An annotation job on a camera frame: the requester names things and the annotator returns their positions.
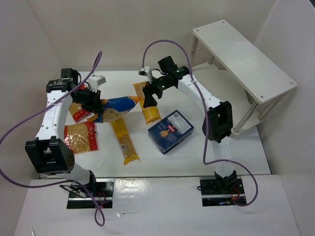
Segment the blue orange pasta bag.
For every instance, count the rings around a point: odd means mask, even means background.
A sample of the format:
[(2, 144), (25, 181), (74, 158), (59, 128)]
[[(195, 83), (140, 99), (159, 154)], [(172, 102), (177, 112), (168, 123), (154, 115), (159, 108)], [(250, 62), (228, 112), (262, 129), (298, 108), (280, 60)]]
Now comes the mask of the blue orange pasta bag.
[(101, 114), (94, 113), (94, 116), (87, 118), (88, 122), (104, 123), (113, 122), (123, 118), (140, 101), (138, 96), (123, 96), (111, 99), (101, 99)]

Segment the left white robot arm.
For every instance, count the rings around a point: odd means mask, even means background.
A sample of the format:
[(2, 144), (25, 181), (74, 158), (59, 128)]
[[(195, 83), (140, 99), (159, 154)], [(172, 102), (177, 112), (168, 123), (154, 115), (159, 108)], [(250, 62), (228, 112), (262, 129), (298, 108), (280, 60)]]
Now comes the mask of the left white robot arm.
[(96, 191), (95, 175), (76, 164), (74, 153), (64, 142), (64, 127), (72, 102), (79, 103), (88, 112), (101, 113), (98, 87), (106, 79), (90, 75), (87, 87), (82, 88), (84, 82), (79, 80), (80, 77), (78, 71), (64, 68), (61, 78), (48, 82), (47, 110), (35, 139), (26, 142), (25, 150), (37, 173), (72, 180), (75, 191), (87, 193)]

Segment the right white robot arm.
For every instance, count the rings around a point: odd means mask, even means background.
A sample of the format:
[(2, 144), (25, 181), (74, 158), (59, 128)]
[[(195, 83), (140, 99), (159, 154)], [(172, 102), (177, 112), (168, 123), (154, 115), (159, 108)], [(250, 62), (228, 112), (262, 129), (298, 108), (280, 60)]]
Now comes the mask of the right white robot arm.
[(229, 137), (233, 126), (231, 104), (214, 97), (197, 81), (190, 67), (178, 67), (171, 56), (161, 59), (158, 65), (161, 73), (158, 78), (152, 75), (153, 69), (148, 66), (139, 70), (139, 75), (147, 77), (146, 85), (142, 89), (144, 108), (155, 107), (158, 103), (153, 96), (160, 99), (168, 88), (175, 87), (185, 93), (205, 113), (202, 131), (206, 140), (212, 143), (216, 157), (216, 184), (219, 189), (230, 187), (237, 179), (235, 169), (229, 164)]

